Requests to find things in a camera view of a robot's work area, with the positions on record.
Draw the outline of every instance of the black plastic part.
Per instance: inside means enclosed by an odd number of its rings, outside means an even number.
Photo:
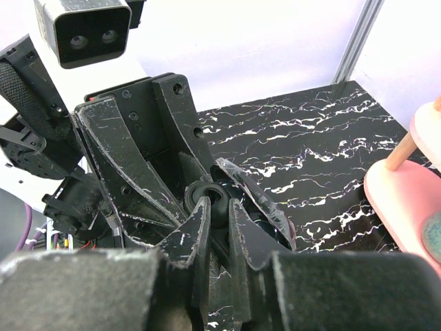
[[[0,93],[17,109],[0,128],[0,146],[16,168],[60,180],[82,154],[68,110],[29,36],[0,55]]]
[[[69,176],[82,154],[66,141],[37,136],[22,122],[15,116],[0,127],[0,146],[11,164],[41,178],[61,180]]]
[[[187,92],[175,94],[175,84]],[[109,203],[131,240],[155,244],[184,222],[185,188],[209,176],[214,162],[207,142],[193,134],[198,117],[187,79],[164,74],[86,100],[74,115],[76,133],[103,194],[112,197]]]
[[[103,196],[96,179],[77,168],[52,195],[45,195],[44,215],[54,220],[54,229],[78,240],[101,238],[110,228],[101,213]]]
[[[201,199],[180,228],[148,251],[12,255],[0,265],[0,330],[205,330],[209,215],[209,201]],[[59,291],[47,291],[48,283]],[[60,291],[70,295],[63,304]]]
[[[231,198],[238,199],[241,204],[247,205],[247,195],[231,179],[219,181],[219,184],[226,189]]]
[[[68,109],[28,35],[0,52],[0,69],[1,95],[31,130],[46,139],[67,139]]]
[[[224,228],[228,225],[230,195],[219,183],[195,181],[185,191],[184,208],[191,213],[201,197],[209,197],[212,205],[212,226]]]
[[[216,163],[210,170],[212,178],[224,181],[227,177],[233,181],[247,195],[247,203],[244,205],[247,213],[259,212],[260,219],[268,221],[285,238],[284,241],[279,242],[294,251],[296,249],[296,231],[285,213],[242,168],[223,158],[217,159]]]
[[[130,29],[136,29],[141,23],[141,15],[143,14],[144,3],[147,0],[125,0],[132,9],[132,20],[130,21]]]
[[[261,228],[263,231],[265,231],[266,234],[268,234],[271,238],[273,238],[275,241],[277,241],[282,246],[286,247],[287,249],[290,249],[290,246],[287,242],[287,240],[284,238],[284,236],[278,231],[274,225],[272,225],[268,220],[265,218],[255,220],[254,223]]]

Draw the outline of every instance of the wooden dowel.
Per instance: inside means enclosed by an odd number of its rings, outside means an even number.
[[[441,95],[433,103],[433,108],[437,112],[441,112]],[[413,152],[415,152],[417,146],[413,141],[412,135],[407,133],[400,143],[395,147],[392,153],[387,157],[384,166],[390,171],[397,170],[406,161]]]

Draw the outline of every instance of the screw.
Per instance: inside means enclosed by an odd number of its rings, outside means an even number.
[[[121,94],[124,99],[129,99],[132,96],[132,93],[130,93],[129,90],[123,90]]]
[[[135,229],[140,230],[144,227],[144,224],[142,222],[136,222],[135,224]]]
[[[128,195],[128,194],[130,194],[131,193],[131,189],[129,188],[129,187],[127,187],[127,186],[122,186],[121,187],[121,193],[123,194],[123,195]]]
[[[129,114],[129,119],[131,119],[132,121],[138,121],[138,118],[139,118],[139,116],[138,116],[137,112],[131,112]]]
[[[139,131],[141,131],[141,125],[139,124],[139,123],[135,123],[134,125],[133,125],[133,131],[135,131],[135,132],[139,132]]]

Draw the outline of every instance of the black marble tabletop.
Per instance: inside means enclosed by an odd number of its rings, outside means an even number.
[[[398,247],[363,191],[406,131],[355,81],[200,113],[212,154],[245,169],[296,226],[297,252]],[[419,153],[414,161],[427,164]],[[210,276],[208,330],[233,330],[230,277]]]

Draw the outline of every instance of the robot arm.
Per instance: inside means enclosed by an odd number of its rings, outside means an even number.
[[[108,32],[125,43],[132,23],[111,14],[136,2],[36,0],[41,33],[65,68],[121,55]],[[43,198],[55,227],[81,238],[120,227],[144,249],[12,255],[0,265],[2,330],[204,330],[217,261],[232,276],[225,290],[234,294],[237,330],[439,328],[440,282],[423,260],[293,253],[296,234],[284,213],[245,171],[213,160],[184,76],[92,90],[65,112],[56,90],[45,94],[50,75],[39,71],[44,82],[33,83],[36,52],[31,59],[21,52],[24,66],[13,61],[20,45],[0,62],[2,77],[14,79],[1,89],[18,111],[0,128],[10,164],[62,181]],[[77,165],[82,157],[91,174]],[[48,283],[72,299],[59,304],[44,292]]]

